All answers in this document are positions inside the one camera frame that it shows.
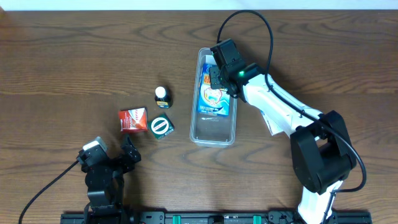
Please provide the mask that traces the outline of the blue cooling patch packet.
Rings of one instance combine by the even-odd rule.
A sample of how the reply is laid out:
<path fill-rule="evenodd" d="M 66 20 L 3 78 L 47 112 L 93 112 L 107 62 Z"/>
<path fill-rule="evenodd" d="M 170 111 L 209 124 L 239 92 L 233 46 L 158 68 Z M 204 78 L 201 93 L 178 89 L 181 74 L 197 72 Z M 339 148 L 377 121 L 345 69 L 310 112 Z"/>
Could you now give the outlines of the blue cooling patch packet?
<path fill-rule="evenodd" d="M 229 115 L 230 97 L 225 89 L 212 89 L 210 68 L 214 65 L 204 63 L 200 76 L 197 111 L 201 114 L 227 117 Z"/>

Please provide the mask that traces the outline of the red Panadol box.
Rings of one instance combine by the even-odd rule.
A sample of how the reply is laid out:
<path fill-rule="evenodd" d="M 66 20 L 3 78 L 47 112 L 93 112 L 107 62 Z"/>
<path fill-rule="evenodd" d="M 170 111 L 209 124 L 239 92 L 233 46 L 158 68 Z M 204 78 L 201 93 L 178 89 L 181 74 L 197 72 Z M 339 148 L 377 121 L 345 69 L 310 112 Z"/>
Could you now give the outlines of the red Panadol box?
<path fill-rule="evenodd" d="M 136 108 L 118 112 L 122 133 L 138 133 L 148 130 L 147 110 Z"/>

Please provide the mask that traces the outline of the dark cough syrup bottle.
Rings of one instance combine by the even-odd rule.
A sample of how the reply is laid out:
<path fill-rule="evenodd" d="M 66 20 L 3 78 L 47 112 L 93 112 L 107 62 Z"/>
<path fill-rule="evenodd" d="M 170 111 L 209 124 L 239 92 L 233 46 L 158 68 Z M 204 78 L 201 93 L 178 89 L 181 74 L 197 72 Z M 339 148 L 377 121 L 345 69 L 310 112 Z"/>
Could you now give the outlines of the dark cough syrup bottle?
<path fill-rule="evenodd" d="M 155 102 L 159 108 L 163 109 L 169 109 L 172 106 L 172 98 L 166 87 L 158 86 L 155 89 Z"/>

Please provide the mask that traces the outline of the white green medicine box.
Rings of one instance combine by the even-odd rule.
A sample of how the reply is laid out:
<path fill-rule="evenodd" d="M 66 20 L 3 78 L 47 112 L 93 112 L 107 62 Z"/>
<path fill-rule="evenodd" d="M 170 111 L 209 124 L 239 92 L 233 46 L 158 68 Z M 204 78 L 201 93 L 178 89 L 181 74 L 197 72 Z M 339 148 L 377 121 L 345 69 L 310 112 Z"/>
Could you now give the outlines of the white green medicine box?
<path fill-rule="evenodd" d="M 283 129 L 281 129 L 273 120 L 271 120 L 268 115 L 266 115 L 263 111 L 261 111 L 261 114 L 272 136 L 283 132 Z"/>

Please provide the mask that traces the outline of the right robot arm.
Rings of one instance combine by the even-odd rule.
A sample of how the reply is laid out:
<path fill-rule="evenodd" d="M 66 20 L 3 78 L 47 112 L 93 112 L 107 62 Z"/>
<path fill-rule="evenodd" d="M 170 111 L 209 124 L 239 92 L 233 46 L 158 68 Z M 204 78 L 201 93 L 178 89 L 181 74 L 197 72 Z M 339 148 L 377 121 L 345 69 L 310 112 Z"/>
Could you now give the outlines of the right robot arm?
<path fill-rule="evenodd" d="M 356 166 L 362 167 L 349 139 L 343 117 L 336 111 L 323 114 L 283 90 L 257 64 L 237 58 L 215 61 L 210 68 L 213 89 L 224 89 L 262 111 L 280 132 L 290 138 L 295 175 L 303 185 L 298 214 L 305 223 L 331 219 L 336 194 Z"/>

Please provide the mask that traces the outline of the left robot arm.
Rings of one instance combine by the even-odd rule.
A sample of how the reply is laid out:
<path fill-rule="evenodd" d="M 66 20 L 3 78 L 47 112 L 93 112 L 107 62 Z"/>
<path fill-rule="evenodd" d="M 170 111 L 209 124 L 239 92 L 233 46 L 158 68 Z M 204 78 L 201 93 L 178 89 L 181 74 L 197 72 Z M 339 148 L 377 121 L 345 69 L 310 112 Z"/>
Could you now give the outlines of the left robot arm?
<path fill-rule="evenodd" d="M 89 204 L 85 207 L 84 223 L 134 223 L 134 213 L 123 205 L 125 173 L 134 170 L 141 155 L 128 134 L 123 136 L 122 154 L 107 155 L 107 146 L 98 136 L 79 151 L 77 161 L 86 174 Z"/>

